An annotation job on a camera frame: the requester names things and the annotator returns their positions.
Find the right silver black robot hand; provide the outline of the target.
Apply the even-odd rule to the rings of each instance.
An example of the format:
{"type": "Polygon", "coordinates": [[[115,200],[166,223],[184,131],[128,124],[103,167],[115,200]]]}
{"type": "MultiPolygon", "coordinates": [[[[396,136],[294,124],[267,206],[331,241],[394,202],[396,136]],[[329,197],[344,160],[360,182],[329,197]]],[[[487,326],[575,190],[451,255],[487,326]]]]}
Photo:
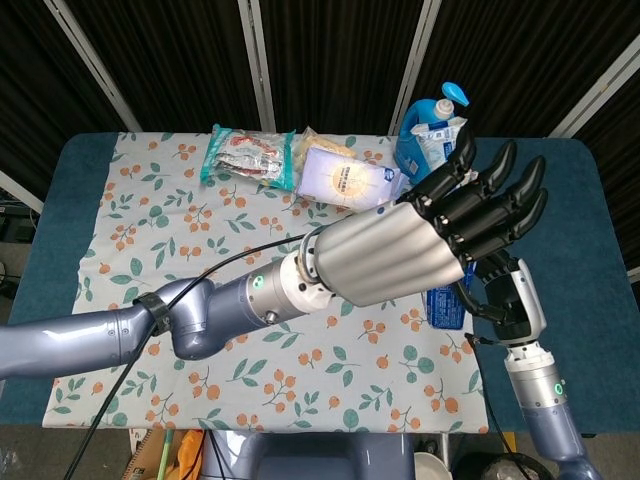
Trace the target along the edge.
{"type": "Polygon", "coordinates": [[[484,287],[485,304],[475,299],[462,281],[451,285],[465,310],[491,322],[503,345],[537,341],[547,323],[526,262],[502,249],[480,260],[475,275],[484,287]]]}

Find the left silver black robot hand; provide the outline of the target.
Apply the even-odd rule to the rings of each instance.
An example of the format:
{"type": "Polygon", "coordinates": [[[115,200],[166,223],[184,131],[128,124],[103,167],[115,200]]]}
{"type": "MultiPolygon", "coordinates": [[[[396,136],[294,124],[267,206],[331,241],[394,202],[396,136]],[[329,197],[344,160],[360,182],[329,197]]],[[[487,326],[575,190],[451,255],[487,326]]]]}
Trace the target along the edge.
{"type": "Polygon", "coordinates": [[[463,127],[445,163],[412,189],[324,229],[314,244],[314,274],[364,307],[453,284],[469,264],[522,238],[546,206],[545,158],[532,159],[507,185],[517,156],[509,140],[465,183],[475,156],[473,133],[463,127]]]}

